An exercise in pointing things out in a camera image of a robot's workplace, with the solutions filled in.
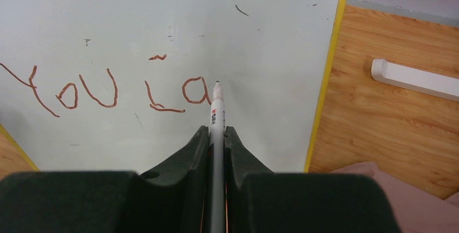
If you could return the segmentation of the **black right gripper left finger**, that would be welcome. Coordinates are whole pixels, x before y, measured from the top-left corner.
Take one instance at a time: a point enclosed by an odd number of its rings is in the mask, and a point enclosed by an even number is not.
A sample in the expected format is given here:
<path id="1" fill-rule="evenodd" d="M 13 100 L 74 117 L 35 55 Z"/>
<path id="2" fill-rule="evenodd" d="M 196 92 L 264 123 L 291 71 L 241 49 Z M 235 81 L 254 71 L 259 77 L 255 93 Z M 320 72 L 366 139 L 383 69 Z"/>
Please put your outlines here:
<path id="1" fill-rule="evenodd" d="M 21 172 L 1 181 L 1 232 L 200 232 L 208 128 L 133 171 Z"/>

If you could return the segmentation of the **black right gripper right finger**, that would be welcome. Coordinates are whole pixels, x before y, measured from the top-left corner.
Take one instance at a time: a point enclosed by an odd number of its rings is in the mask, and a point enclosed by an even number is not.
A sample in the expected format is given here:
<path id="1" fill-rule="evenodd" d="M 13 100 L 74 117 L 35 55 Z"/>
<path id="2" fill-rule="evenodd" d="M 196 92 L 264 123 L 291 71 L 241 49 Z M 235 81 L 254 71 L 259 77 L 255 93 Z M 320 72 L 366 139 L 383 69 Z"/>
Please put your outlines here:
<path id="1" fill-rule="evenodd" d="M 361 174 L 275 173 L 224 137 L 230 232 L 400 232 L 375 180 Z"/>

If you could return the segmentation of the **brown whiteboard marker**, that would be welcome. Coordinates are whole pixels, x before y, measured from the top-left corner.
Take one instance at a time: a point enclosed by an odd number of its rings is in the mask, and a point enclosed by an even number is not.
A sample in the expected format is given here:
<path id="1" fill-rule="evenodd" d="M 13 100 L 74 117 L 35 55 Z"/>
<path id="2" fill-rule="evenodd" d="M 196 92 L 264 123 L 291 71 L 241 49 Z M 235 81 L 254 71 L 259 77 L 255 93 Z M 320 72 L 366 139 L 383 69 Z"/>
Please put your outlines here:
<path id="1" fill-rule="evenodd" d="M 212 150 L 212 160 L 208 232 L 226 231 L 224 130 L 224 97 L 221 83 L 217 81 L 212 93 L 211 123 L 209 127 L 209 147 Z"/>

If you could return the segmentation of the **yellow framed whiteboard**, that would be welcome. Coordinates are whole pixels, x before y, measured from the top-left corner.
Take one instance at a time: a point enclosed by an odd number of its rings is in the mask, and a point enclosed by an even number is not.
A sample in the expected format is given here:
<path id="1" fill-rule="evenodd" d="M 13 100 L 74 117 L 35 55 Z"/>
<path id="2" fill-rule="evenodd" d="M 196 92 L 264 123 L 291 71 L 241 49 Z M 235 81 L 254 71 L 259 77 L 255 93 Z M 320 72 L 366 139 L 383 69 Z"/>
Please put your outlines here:
<path id="1" fill-rule="evenodd" d="M 302 171 L 345 0 L 1 0 L 1 125 L 40 170 L 143 172 L 210 123 Z"/>

